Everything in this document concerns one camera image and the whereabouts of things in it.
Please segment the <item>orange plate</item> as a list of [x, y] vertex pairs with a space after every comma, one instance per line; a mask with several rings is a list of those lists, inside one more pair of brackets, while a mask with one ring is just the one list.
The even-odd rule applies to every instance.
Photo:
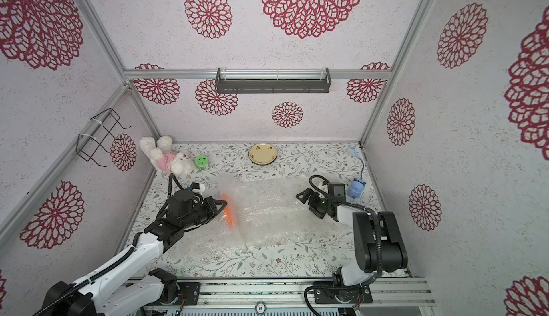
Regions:
[[348, 234], [348, 227], [329, 217], [317, 218], [296, 198], [307, 186], [304, 175], [250, 182], [220, 176], [218, 187], [227, 201], [224, 219], [229, 233], [237, 244], [250, 247]]

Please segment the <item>clear bubble wrap sheet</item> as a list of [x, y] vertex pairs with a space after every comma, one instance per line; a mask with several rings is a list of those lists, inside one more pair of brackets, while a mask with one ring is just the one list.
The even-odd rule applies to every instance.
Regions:
[[355, 256], [353, 232], [346, 235], [303, 240], [286, 245], [239, 245], [221, 217], [188, 234], [169, 257], [174, 264], [201, 275], [257, 275], [265, 270], [271, 275], [323, 275]]

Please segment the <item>yellow plate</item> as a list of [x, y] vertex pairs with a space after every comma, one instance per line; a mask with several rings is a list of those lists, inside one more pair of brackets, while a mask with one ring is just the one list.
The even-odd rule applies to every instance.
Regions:
[[254, 164], [261, 166], [272, 164], [278, 156], [278, 151], [272, 144], [254, 144], [248, 151], [248, 157]]

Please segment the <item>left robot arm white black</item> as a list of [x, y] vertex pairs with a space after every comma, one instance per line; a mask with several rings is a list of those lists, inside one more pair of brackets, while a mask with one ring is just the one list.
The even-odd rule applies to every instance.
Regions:
[[112, 259], [72, 283], [58, 282], [44, 298], [38, 315], [129, 315], [150, 303], [172, 305], [184, 300], [177, 277], [157, 268], [139, 282], [123, 287], [151, 261], [167, 252], [185, 234], [220, 216], [227, 201], [203, 197], [203, 184], [183, 187], [169, 176], [167, 199], [154, 221], [137, 233]]

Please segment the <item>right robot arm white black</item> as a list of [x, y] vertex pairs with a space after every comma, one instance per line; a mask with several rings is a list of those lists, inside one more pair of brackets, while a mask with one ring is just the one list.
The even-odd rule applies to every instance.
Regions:
[[309, 178], [310, 188], [296, 195], [319, 219], [329, 216], [335, 222], [353, 230], [354, 260], [333, 273], [329, 285], [316, 283], [306, 287], [303, 295], [307, 308], [319, 315], [309, 301], [311, 292], [329, 299], [350, 297], [358, 310], [372, 298], [370, 285], [383, 273], [392, 273], [407, 267], [408, 256], [395, 215], [392, 212], [376, 212], [360, 204], [348, 202], [344, 184], [334, 184], [325, 177], [314, 174]]

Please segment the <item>white plush bunny pink dress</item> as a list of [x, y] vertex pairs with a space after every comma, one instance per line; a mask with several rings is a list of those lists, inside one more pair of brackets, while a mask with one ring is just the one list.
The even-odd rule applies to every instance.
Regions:
[[170, 136], [142, 137], [140, 149], [150, 160], [158, 173], [165, 172], [175, 176], [189, 175], [194, 170], [194, 163], [189, 151], [176, 152], [172, 149], [173, 140]]

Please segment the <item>green round toy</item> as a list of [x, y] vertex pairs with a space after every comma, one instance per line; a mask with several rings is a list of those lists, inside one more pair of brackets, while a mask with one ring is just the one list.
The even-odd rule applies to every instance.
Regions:
[[194, 163], [198, 168], [200, 168], [201, 170], [204, 170], [209, 167], [210, 159], [207, 155], [200, 155], [195, 158]]

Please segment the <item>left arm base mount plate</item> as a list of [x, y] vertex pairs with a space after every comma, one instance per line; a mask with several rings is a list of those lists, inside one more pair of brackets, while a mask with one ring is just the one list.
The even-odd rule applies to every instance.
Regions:
[[201, 283], [199, 282], [181, 282], [177, 283], [176, 298], [172, 305], [196, 306], [200, 297]]

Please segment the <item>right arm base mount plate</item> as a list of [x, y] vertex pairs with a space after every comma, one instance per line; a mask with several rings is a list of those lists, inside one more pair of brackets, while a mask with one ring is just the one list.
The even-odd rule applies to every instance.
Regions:
[[337, 289], [332, 283], [317, 281], [313, 283], [316, 304], [370, 304], [373, 296], [368, 286], [360, 288], [345, 287]]

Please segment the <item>aluminium front rail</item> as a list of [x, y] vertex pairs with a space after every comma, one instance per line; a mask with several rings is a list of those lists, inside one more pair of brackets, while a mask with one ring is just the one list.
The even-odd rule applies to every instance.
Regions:
[[[306, 287], [314, 282], [329, 282], [326, 279], [276, 278], [276, 279], [179, 279], [181, 282], [201, 283], [200, 297], [196, 306], [184, 309], [245, 309], [266, 313], [275, 309], [307, 307], [304, 300]], [[123, 284], [128, 287], [139, 282], [131, 279]], [[373, 302], [360, 307], [434, 307], [433, 294], [423, 278], [382, 278], [370, 285]], [[314, 292], [309, 293], [314, 308], [351, 308], [354, 304], [315, 303]], [[149, 306], [176, 308], [178, 305], [150, 303]]]

